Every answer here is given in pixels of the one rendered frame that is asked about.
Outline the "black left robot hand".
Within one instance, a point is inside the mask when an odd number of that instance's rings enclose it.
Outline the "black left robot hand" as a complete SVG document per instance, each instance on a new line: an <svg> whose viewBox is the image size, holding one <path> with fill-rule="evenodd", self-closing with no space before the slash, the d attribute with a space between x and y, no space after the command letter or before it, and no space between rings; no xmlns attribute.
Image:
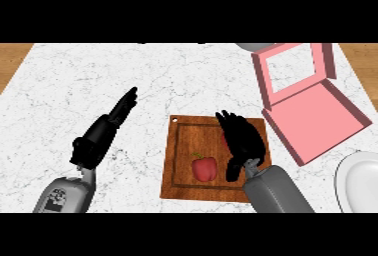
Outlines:
<svg viewBox="0 0 378 256"><path fill-rule="evenodd" d="M77 137L73 142L74 150L70 162L86 169L95 169L104 160L117 130L138 104L136 92L138 88L134 87L122 97L111 112L98 118L85 135Z"/></svg>

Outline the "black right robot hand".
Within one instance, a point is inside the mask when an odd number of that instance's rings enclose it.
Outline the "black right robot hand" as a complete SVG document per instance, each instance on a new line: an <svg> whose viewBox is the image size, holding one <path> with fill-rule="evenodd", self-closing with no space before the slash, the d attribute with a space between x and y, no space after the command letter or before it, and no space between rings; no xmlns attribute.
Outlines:
<svg viewBox="0 0 378 256"><path fill-rule="evenodd" d="M256 166L265 163L266 146L258 128L243 116L224 110L216 113L216 117L232 154L228 162L227 181L235 182L249 160L258 160Z"/></svg>

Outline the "brown wooden cutting board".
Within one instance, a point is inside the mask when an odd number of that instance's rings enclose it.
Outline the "brown wooden cutting board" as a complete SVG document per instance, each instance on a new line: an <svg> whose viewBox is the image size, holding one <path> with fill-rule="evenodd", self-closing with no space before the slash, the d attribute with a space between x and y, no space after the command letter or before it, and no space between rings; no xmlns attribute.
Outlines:
<svg viewBox="0 0 378 256"><path fill-rule="evenodd" d="M172 115L162 198L249 203L243 190L246 174L240 174L237 182L227 181L231 157L218 118ZM194 170L204 166L218 168L212 181L196 178Z"/></svg>

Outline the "pink open cardboard box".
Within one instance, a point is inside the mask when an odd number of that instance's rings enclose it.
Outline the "pink open cardboard box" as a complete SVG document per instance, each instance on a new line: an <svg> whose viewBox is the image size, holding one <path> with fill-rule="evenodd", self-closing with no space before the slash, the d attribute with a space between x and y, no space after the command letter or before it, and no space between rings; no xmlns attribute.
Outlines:
<svg viewBox="0 0 378 256"><path fill-rule="evenodd" d="M331 43L312 43L315 74L274 91L268 59L300 46L277 43L252 53L265 109L262 114L300 166L358 134L373 121L331 82Z"/></svg>

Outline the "red bell pepper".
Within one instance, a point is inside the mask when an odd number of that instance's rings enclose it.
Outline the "red bell pepper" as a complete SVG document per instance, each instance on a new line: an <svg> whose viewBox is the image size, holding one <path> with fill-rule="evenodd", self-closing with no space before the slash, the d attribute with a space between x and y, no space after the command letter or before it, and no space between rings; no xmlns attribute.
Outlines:
<svg viewBox="0 0 378 256"><path fill-rule="evenodd" d="M204 157L199 152L193 155L197 157L193 161L194 177L201 182L210 182L218 176L218 161L213 157Z"/></svg>

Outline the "white plate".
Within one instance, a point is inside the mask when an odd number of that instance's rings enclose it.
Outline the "white plate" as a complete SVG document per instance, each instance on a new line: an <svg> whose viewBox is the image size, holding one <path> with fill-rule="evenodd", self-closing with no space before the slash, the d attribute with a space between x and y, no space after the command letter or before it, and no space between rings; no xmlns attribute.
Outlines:
<svg viewBox="0 0 378 256"><path fill-rule="evenodd" d="M342 160L334 187L343 213L378 213L378 153L358 151Z"/></svg>

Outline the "grey round bowl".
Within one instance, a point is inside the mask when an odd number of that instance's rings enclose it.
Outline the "grey round bowl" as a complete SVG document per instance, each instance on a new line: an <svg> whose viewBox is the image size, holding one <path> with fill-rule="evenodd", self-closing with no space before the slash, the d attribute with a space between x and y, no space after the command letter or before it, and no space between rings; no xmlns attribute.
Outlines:
<svg viewBox="0 0 378 256"><path fill-rule="evenodd" d="M238 46L249 52L256 52L261 49L272 46L272 43L238 43Z"/></svg>

